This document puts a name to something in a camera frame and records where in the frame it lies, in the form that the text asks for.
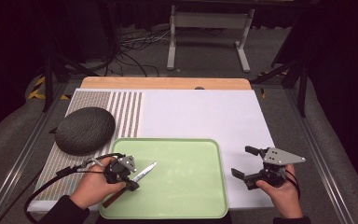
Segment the plastic tray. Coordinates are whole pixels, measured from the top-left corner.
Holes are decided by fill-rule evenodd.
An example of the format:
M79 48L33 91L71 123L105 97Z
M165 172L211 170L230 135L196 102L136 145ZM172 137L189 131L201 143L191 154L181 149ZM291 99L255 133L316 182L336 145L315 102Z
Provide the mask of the plastic tray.
M113 152L132 155L136 173L156 161L141 179L109 207L109 219L220 218L227 213L219 146L211 139L120 138Z

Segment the wire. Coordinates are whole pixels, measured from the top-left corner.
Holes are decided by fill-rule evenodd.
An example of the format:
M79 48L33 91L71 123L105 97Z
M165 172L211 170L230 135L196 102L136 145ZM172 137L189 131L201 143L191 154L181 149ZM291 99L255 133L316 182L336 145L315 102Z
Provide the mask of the wire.
M293 186L295 186L296 190L297 190L297 194L298 194L298 199L300 200L300 196L301 196L301 191L300 191L300 186L298 185L298 181L295 177L295 175L293 175L292 173L290 173L288 170L285 170L287 174L289 174L294 180L292 180L291 178L289 178L288 176L286 177L286 180L289 181L290 183L293 184Z
M107 75L107 71L109 70L109 64L110 64L110 63L107 63L107 64L106 64L105 73L103 74L104 77L106 77L106 75Z
M149 36L143 36L143 37L132 38L132 39L124 39L124 40L120 41L121 47L125 48L126 52L128 52L131 49L142 50L142 49L149 47L151 44L160 41L161 39L169 41L170 39L163 38L165 35L168 34L169 31L170 30L160 30L160 31L157 31L155 34L153 34L153 31L151 31ZM161 36L157 36L161 32L165 32L165 33Z
M114 157L117 156L118 158L124 157L125 155L122 155L120 153L110 153L110 154L106 154L106 155L102 155L100 157L95 158L95 160L102 160L104 158L107 157ZM49 186L51 186L52 184L54 184L55 182L57 182L58 180L74 174L74 173L78 173L78 169L80 168L86 168L88 164L92 163L93 160L88 159L83 161L82 164L80 165L76 165L71 167L66 167L62 170L60 170L59 172L56 173L56 176L54 176L52 179L50 179L47 183L45 183L42 187L40 187L40 189L36 190L29 198L28 200L25 202L25 205L23 207L23 211L25 213L25 215L27 216L28 220L30 220L32 223L37 223L37 221L33 218L33 216L31 215L30 212L28 212L28 206L30 205L31 201L37 197L37 195L39 195L41 192L43 192L45 189L47 189Z
M113 70L112 70L112 69L110 69L110 68L109 68L109 71L110 71L110 73L112 73L112 74L117 74L117 75L121 75L121 76L123 76L123 74L122 74L122 73L120 74L120 73L118 73L118 72L115 72L115 71L113 71Z
M42 174L43 168L45 166L42 167L42 169L40 169L39 172L37 172L37 174L32 178L32 180L27 184L27 186L25 186L25 188L20 192L19 195L17 195L17 197L13 200L13 202L7 207L7 209L2 213L2 215L0 216L0 222L4 219L4 217L7 215L7 213L10 211L10 209L13 207L13 205L19 200L19 198L25 193L25 191L31 187L31 185L36 181L36 179L40 176L40 174Z
M132 63L125 63L125 62L122 62L121 60L119 60L119 59L116 59L116 62L117 62L117 64L120 66L120 68L121 68L121 74L123 74L122 72L123 72L123 70L122 70L122 66L121 66L121 64L120 63L124 63L124 64L126 64L126 65L130 65L130 66L138 66L137 64L132 64ZM153 66L153 65L144 65L144 64L141 64L141 66L142 67L151 67L151 68L154 68L155 70L156 70L156 72L157 72L157 77L159 77L159 70L157 69L157 67L156 66Z
M95 65L93 67L88 67L87 69L89 69L90 71L98 71L100 69L103 69L105 68L106 66L108 66L112 61L113 61L113 58L114 57L109 57L109 59L105 62L105 63L101 63L101 64L98 64L98 65ZM67 68L65 67L66 70L72 74L79 74L81 73L81 71L75 69L75 68Z
M139 67L142 69L142 71L144 72L145 77L147 77L146 71L144 70L144 68L143 68L135 59L133 59L130 55L128 55L128 54L126 54L126 53L124 53L124 52L121 52L121 54L123 54L124 56L130 58L130 59L133 60L136 64L138 64L138 66L139 66Z
M155 32L156 32L156 34L159 34L160 32L163 32L163 31L166 31L166 30L169 30L169 29L156 30ZM139 33L139 32L141 32L141 33L140 33L139 35L137 35L137 36L133 36L133 35L132 35L132 34L134 34L134 33ZM146 33L146 31L145 31L145 30L142 30L142 31L128 32L128 33L122 34L122 35L123 35L123 36L127 36L127 35L131 36L130 38L127 38L128 40L130 40L130 39L136 39L136 38L144 38L145 36L142 36L144 33Z

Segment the metal frame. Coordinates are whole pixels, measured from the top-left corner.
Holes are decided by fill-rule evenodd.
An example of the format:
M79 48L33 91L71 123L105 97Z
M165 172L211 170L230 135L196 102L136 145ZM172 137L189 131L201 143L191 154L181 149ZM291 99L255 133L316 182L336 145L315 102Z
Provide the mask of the metal frame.
M315 163L316 168L318 169L318 173L324 182L324 187L327 191L328 196L336 210L337 216L339 218L340 223L353 223L354 221L351 217L351 213L344 202L344 199L339 192L337 183L335 178L333 177L330 169L327 166L327 162L324 160L324 156L322 151L320 150L318 143L313 135L312 130L307 122L307 119L303 118L299 111L296 109L296 96L293 90L285 90L286 97L293 108L298 124L302 129L303 134L306 136L308 144L310 146L310 155Z
M171 41L168 52L167 69L173 70L176 52L176 27L206 27L206 28L225 28L242 29L240 41L235 42L238 56L240 57L242 70L245 73L251 71L248 60L243 49L249 29L252 24L255 10L250 9L247 14L224 14L224 13L192 13L176 12L176 6L171 7Z
M41 114L38 122L34 127L34 130L32 131L30 137L28 138L28 141L25 143L24 147L22 148L19 157L17 158L14 165L8 172L7 177L5 178L5 181L2 187L0 188L0 215L3 212L3 209L5 208L5 204L7 203L10 194L13 192L14 188L16 187L17 182L19 181L22 172L24 171L27 165L28 160L30 160L36 148L42 130L45 127L46 123L48 122L48 119L50 118L52 112L54 111L54 108L59 101L58 99L60 99L60 97L63 95L66 86L67 84L65 83L59 84L54 94L55 100L51 102L51 105L48 107L48 110L45 113Z

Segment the round gray cushion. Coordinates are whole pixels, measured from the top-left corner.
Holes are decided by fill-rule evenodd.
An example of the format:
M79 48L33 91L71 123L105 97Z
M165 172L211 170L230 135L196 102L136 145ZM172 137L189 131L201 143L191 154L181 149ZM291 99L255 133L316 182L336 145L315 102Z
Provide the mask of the round gray cushion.
M100 107L84 107L66 116L57 128L60 150L75 156L90 154L113 136L115 118Z

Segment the tray rim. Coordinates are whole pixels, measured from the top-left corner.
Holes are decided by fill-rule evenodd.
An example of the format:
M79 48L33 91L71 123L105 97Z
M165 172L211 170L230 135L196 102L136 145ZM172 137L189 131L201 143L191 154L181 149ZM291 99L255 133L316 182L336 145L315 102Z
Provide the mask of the tray rim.
M180 137L119 137L115 143L111 146L110 152L114 152L114 148L117 144L123 141L175 141L175 142L182 142L182 141L196 141L196 142L211 142L216 145L217 152L218 152L218 161L219 161L219 170L221 175L221 184L223 189L223 198L224 198L224 206L225 211L220 216L216 217L108 217L105 216L102 210L102 204L99 204L99 213L102 217L106 219L218 219L224 217L228 213L228 201L227 201L227 186L226 186L226 179L223 170L223 163L221 158L221 150L219 144L212 138L180 138Z

